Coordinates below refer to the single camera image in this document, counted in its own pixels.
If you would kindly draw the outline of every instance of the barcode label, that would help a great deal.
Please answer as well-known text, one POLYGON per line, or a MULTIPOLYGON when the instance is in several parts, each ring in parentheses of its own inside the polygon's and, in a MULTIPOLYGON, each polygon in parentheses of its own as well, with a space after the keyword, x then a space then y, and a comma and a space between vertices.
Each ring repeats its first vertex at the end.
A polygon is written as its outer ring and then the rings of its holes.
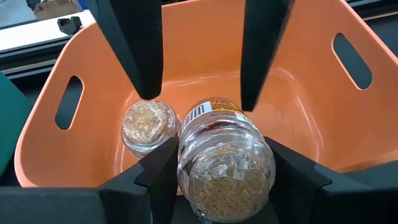
POLYGON ((251 126, 253 126, 254 128, 256 128, 258 130, 258 128, 256 127, 256 125, 254 125, 254 123, 246 116, 240 113, 235 113, 236 118, 240 121, 244 121, 249 123, 251 126))
POLYGON ((192 109, 191 112, 189 112, 189 114, 185 117, 182 123, 182 131, 184 131, 188 124, 190 124, 194 119, 211 111, 212 109, 209 101, 201 103, 198 106, 194 107, 194 109, 192 109))

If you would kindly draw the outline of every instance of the label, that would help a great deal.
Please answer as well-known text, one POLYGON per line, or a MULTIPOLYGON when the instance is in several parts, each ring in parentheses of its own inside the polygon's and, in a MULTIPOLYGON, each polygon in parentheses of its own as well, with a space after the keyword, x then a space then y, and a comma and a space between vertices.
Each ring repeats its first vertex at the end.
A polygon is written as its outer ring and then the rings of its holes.
POLYGON ((238 106, 236 106, 234 103, 229 102, 229 101, 223 101, 223 100, 211 100, 211 101, 206 101, 204 103, 199 104, 198 106, 194 107, 188 115, 185 117, 183 123, 182 123, 182 131, 190 124, 194 119, 198 118, 199 116, 209 113, 212 111, 231 111, 234 112, 235 114, 240 114, 242 117, 246 117, 243 114, 243 111, 239 109, 238 106))
POLYGON ((256 125, 254 125, 254 123, 244 114, 240 114, 240 113, 235 113, 236 118, 240 121, 244 121, 246 123, 249 123, 252 127, 254 127, 256 130, 258 130, 258 128, 256 127, 256 125))

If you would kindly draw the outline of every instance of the green surface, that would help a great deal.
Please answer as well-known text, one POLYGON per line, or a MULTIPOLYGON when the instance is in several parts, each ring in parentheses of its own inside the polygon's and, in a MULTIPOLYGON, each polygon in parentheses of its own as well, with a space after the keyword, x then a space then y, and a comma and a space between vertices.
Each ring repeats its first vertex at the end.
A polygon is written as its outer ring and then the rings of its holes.
POLYGON ((32 104, 0 72, 0 175, 12 157, 32 104))

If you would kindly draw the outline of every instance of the upright jar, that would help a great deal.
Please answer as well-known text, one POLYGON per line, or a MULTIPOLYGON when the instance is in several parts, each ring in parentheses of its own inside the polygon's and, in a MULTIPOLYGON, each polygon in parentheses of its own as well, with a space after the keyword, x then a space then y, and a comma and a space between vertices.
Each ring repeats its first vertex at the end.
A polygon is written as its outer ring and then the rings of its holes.
POLYGON ((182 124, 178 184, 205 220, 246 220, 268 201, 275 159, 262 134, 231 101, 198 102, 182 124))
POLYGON ((180 121, 169 105, 142 100, 126 111, 121 136, 123 143, 141 159, 168 138, 178 136, 180 127, 180 121))

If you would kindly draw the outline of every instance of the basket handle hole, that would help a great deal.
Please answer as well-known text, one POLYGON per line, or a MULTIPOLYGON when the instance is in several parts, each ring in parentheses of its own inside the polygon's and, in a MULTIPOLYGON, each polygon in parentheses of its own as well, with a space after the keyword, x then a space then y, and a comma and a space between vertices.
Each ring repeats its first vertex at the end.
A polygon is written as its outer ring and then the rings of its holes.
POLYGON ((57 114, 55 115, 55 123, 60 129, 67 130, 70 128, 82 91, 83 84, 80 79, 76 76, 72 76, 69 79, 67 88, 63 93, 60 106, 58 107, 57 114))
POLYGON ((343 34, 337 34, 333 41, 333 48, 351 77, 351 81, 357 88, 367 89, 372 83, 372 72, 354 46, 343 34))

